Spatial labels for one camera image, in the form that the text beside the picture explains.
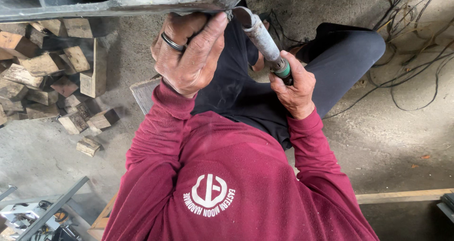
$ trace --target black ring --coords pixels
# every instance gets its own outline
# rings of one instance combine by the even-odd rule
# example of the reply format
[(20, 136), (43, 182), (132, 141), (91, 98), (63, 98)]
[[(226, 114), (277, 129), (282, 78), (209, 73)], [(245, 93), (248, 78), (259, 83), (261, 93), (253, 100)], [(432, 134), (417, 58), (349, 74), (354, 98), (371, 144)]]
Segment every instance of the black ring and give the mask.
[(165, 32), (162, 32), (161, 33), (161, 38), (167, 42), (167, 44), (170, 46), (170, 47), (173, 47), (174, 49), (178, 50), (178, 51), (183, 51), (184, 49), (184, 46), (181, 46), (181, 45), (178, 45), (177, 43), (173, 42), (171, 39), (169, 39), (169, 37), (167, 37), (167, 34)]

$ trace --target concrete floor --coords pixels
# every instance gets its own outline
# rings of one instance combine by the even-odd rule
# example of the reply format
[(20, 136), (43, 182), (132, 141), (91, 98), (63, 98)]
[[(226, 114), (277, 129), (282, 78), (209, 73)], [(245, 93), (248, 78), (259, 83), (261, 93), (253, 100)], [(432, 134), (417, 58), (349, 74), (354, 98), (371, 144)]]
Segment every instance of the concrete floor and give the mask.
[[(286, 34), (297, 40), (312, 39), (321, 22), (370, 28), (389, 6), (387, 0), (247, 1), (255, 13), (274, 9)], [(453, 2), (434, 0), (424, 21), (450, 20), (454, 15)], [(100, 213), (118, 190), (119, 178), (125, 171), (124, 154), (144, 118), (129, 86), (156, 74), (149, 47), (163, 19), (163, 15), (117, 18), (114, 31), (104, 40), (109, 48), (108, 92), (96, 102), (101, 109), (115, 108), (121, 120), (96, 137), (103, 150), (93, 158), (76, 151), (82, 135), (68, 135), (59, 123), (51, 120), (11, 122), (0, 131), (0, 191), (13, 184), (19, 190), (11, 198), (53, 195), (63, 193), (87, 175), (91, 181), (76, 200), (94, 215)], [(396, 43), (402, 50), (420, 47), (413, 35), (402, 36)], [(440, 50), (435, 48), (432, 53), (423, 54), (412, 66), (431, 60)], [(391, 64), (373, 70), (373, 78), (376, 81), (393, 78), (408, 57), (397, 57)], [(437, 66), (395, 89), (396, 100), (402, 107), (413, 109), (430, 101)], [(423, 110), (399, 110), (389, 90), (378, 89), (351, 110), (324, 120), (331, 148), (357, 194), (454, 187), (453, 67), (454, 62), (440, 73), (438, 96)], [(254, 77), (265, 81), (265, 75), (262, 72)], [(328, 115), (345, 109), (372, 88), (368, 84), (366, 88), (350, 90)], [(292, 153), (292, 150), (287, 153), (291, 164)], [(426, 154), (431, 157), (420, 158)], [(452, 225), (434, 209), (433, 203), (370, 205), (361, 209), (382, 240), (431, 240), (435, 232), (442, 232), (438, 240), (453, 237)], [(391, 237), (389, 233), (395, 231), (399, 234)]]

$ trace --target right hand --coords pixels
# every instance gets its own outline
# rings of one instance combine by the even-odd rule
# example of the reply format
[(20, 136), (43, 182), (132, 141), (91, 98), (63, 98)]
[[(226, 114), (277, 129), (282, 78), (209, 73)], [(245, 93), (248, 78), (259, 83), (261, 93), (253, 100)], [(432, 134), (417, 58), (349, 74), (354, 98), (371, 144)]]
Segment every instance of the right hand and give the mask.
[[(154, 69), (163, 76), (162, 81), (187, 98), (193, 98), (197, 91), (206, 87), (213, 79), (224, 49), (226, 26), (224, 12), (210, 20), (200, 12), (185, 16), (170, 13), (151, 46), (151, 53), (156, 60)], [(163, 32), (179, 45), (185, 45), (190, 37), (198, 34), (183, 53), (163, 41)]]
[(315, 76), (304, 69), (303, 65), (292, 54), (281, 51), (281, 57), (287, 59), (292, 70), (293, 85), (286, 86), (274, 73), (269, 74), (271, 88), (276, 92), (281, 103), (296, 120), (308, 117), (315, 109), (312, 92)]

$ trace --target red fleece jacket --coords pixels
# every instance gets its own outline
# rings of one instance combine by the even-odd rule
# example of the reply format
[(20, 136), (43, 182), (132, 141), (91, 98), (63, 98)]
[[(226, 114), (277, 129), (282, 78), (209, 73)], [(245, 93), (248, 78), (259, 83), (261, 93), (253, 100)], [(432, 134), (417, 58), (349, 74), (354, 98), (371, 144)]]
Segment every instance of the red fleece jacket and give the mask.
[(316, 110), (288, 118), (295, 178), (269, 134), (162, 84), (126, 154), (104, 241), (377, 240)]

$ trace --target person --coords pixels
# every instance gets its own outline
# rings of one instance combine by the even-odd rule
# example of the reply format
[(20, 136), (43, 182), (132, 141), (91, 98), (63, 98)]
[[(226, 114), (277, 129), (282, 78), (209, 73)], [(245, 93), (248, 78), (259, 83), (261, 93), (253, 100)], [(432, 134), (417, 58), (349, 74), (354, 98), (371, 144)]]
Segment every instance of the person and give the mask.
[(162, 81), (102, 240), (377, 240), (321, 116), (384, 48), (374, 31), (323, 23), (296, 57), (281, 51), (293, 86), (258, 83), (247, 69), (263, 58), (235, 18), (169, 14), (151, 47)]

